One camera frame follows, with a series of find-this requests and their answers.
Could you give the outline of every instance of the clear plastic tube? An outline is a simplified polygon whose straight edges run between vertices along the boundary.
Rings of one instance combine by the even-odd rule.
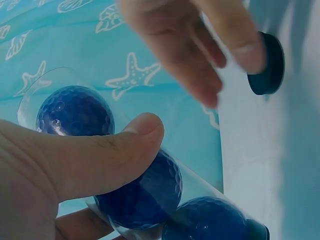
[[[61,67],[26,92],[18,122],[49,134],[93,136],[116,134],[128,120],[72,69]],[[164,148],[138,179],[84,200],[127,240],[270,239],[266,226]]]

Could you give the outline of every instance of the white surface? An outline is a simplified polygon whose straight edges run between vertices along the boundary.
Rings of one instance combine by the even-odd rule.
[[[233,62],[219,122],[224,193],[269,227],[272,240],[320,239],[320,0],[251,0],[259,28],[282,43],[279,91],[254,95]]]

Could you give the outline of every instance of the black magnet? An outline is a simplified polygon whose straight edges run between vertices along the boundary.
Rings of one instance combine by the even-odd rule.
[[[256,95],[274,94],[284,78],[284,51],[277,38],[267,33],[259,33],[266,49],[266,68],[259,74],[247,74],[247,78],[250,88]]]

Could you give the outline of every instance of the hand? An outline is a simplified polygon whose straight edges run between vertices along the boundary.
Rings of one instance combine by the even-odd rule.
[[[212,38],[204,12],[237,63],[251,74],[265,66],[265,49],[241,0],[119,0],[122,14],[160,62],[196,99],[218,103],[222,82],[212,67],[226,58]]]
[[[164,135],[145,113],[109,136],[59,136],[0,120],[0,239],[98,240],[113,230],[90,209],[56,219],[59,203],[138,178]]]

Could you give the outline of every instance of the golf ball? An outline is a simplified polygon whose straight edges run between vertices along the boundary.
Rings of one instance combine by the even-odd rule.
[[[114,224],[143,230],[165,222],[177,210],[182,189],[178,165],[160,150],[139,178],[94,198],[99,210]]]
[[[36,129],[63,136],[103,136],[115,133],[115,120],[97,92],[74,85],[55,91],[43,102]]]
[[[166,222],[162,240],[245,240],[245,216],[227,201],[205,196],[182,204]]]

